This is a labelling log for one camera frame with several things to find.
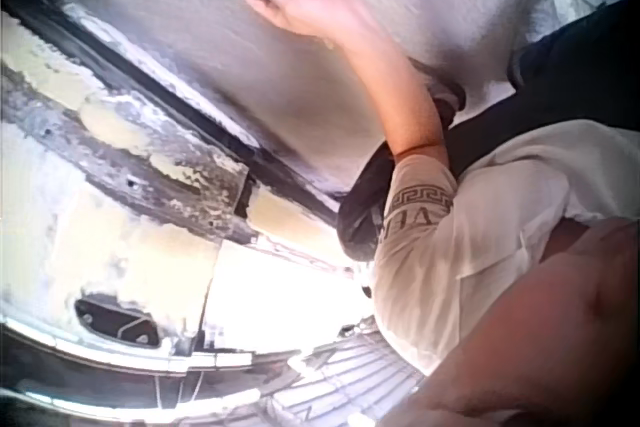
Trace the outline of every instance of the white surface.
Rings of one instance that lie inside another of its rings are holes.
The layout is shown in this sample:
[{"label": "white surface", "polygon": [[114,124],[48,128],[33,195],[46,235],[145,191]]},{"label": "white surface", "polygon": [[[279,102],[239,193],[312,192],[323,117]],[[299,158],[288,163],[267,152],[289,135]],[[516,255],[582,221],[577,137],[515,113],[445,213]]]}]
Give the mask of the white surface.
[{"label": "white surface", "polygon": [[204,327],[224,331],[217,347],[277,352],[332,342],[343,325],[371,314],[352,280],[224,241]]}]

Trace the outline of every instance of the leg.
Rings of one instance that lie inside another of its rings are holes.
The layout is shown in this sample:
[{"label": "leg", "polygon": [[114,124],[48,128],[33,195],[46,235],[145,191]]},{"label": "leg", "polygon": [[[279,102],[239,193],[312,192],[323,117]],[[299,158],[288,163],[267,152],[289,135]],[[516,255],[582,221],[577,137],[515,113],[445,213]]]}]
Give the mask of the leg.
[{"label": "leg", "polygon": [[640,130],[634,12],[635,3],[623,1],[527,47],[518,92],[445,134],[453,174],[518,135],[558,122]]}]

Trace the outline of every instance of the person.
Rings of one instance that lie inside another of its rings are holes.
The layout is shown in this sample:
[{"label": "person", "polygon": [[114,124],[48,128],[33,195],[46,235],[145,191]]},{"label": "person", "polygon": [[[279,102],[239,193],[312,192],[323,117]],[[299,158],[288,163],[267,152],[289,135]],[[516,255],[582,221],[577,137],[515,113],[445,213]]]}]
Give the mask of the person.
[{"label": "person", "polygon": [[[375,246],[375,316],[426,375],[532,267],[599,220],[640,217],[632,0],[546,37],[552,2],[522,0],[535,22],[520,29],[510,62],[516,94],[447,131],[363,0],[247,2],[280,28],[336,45],[370,97],[395,162]],[[362,179],[388,180],[370,165],[341,212],[371,197],[352,195],[371,188]]]},{"label": "person", "polygon": [[531,269],[377,425],[638,425],[639,239],[607,219]]}]

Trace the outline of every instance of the white t-shirt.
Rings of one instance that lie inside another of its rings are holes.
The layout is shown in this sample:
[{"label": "white t-shirt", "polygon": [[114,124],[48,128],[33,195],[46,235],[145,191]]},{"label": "white t-shirt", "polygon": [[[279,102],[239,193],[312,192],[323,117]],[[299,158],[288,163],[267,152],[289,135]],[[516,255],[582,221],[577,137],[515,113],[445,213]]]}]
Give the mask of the white t-shirt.
[{"label": "white t-shirt", "polygon": [[414,155],[394,171],[374,267],[381,332],[426,375],[536,265],[562,217],[640,218],[640,133],[572,120],[501,145],[456,183]]}]

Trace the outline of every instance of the greek key pattern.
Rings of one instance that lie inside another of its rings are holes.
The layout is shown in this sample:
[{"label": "greek key pattern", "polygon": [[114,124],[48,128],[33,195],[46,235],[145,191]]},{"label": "greek key pattern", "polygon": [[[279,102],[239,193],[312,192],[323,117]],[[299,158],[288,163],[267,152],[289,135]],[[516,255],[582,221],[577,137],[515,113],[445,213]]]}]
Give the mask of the greek key pattern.
[{"label": "greek key pattern", "polygon": [[418,202],[440,205],[447,212],[451,210],[453,205],[450,195],[440,187],[429,184],[413,185],[405,187],[393,196],[387,216],[393,214],[400,207]]}]

